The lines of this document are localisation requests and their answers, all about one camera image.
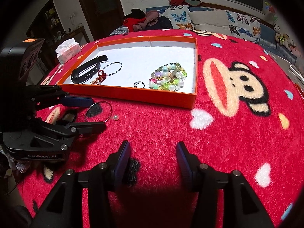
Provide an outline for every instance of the door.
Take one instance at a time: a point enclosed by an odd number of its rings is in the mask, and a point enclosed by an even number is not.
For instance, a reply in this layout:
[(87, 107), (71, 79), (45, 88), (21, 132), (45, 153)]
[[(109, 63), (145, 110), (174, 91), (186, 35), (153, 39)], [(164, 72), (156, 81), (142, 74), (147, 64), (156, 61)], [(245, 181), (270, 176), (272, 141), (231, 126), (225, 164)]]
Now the door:
[(122, 26), (124, 13), (120, 0), (79, 0), (95, 40)]

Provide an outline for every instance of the black wristband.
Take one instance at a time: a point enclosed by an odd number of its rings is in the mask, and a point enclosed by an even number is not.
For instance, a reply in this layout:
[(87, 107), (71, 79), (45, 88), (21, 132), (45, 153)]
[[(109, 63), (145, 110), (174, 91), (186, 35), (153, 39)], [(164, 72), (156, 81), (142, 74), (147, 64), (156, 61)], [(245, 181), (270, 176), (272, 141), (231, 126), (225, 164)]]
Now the black wristband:
[[(100, 69), (100, 63), (107, 61), (108, 58), (106, 55), (97, 56), (96, 58), (80, 65), (78, 68), (74, 69), (71, 74), (71, 80), (74, 84), (79, 84), (91, 79)], [(94, 68), (90, 69), (88, 72), (83, 73), (81, 76), (79, 75), (81, 72), (85, 71), (86, 69), (94, 66)]]

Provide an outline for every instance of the purple bead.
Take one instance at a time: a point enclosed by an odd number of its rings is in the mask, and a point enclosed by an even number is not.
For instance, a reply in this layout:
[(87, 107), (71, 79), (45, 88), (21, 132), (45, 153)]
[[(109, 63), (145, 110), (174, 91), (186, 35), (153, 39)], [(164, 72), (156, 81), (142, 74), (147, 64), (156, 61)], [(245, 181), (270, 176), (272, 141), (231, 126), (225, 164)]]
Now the purple bead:
[(163, 74), (162, 74), (161, 72), (156, 72), (156, 73), (155, 73), (155, 76), (156, 76), (156, 77), (162, 77), (162, 75), (163, 75)]

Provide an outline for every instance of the bracelet with pearl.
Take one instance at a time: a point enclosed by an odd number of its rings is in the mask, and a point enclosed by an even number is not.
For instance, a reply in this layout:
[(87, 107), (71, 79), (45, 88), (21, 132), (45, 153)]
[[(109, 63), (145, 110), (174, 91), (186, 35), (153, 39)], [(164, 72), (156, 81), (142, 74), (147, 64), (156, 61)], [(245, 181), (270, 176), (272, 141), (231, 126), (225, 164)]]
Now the bracelet with pearl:
[(178, 91), (184, 86), (186, 77), (187, 72), (179, 63), (166, 64), (159, 67), (151, 74), (149, 88), (155, 90)]

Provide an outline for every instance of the red plush tablecloth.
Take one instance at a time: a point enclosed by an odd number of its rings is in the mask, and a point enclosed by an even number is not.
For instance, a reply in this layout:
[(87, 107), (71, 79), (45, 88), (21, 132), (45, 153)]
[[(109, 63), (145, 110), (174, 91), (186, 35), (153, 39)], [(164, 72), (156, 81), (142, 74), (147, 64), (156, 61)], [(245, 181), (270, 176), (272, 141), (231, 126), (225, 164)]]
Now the red plush tablecloth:
[[(187, 193), (181, 185), (175, 147), (184, 141), (190, 153), (216, 170), (240, 170), (277, 226), (296, 199), (304, 176), (303, 100), (293, 83), (259, 45), (230, 36), (223, 39), (187, 30), (157, 30), (100, 42), (149, 35), (197, 38), (199, 75), (194, 109), (94, 97), (95, 101), (110, 102), (119, 121), (110, 120), (106, 131), (97, 137), (77, 140), (70, 159), (53, 177), (47, 167), (26, 177), (19, 190), (31, 214), (35, 215), (66, 169), (88, 170), (128, 140), (131, 157), (140, 168), (134, 186), (110, 194), (118, 227), (189, 227), (197, 195)], [(94, 43), (66, 63), (51, 84)], [(57, 105), (37, 116), (51, 122), (67, 109)], [(80, 110), (76, 121), (82, 122), (84, 115), (85, 110)], [(84, 227), (88, 228), (87, 191), (83, 210)]]

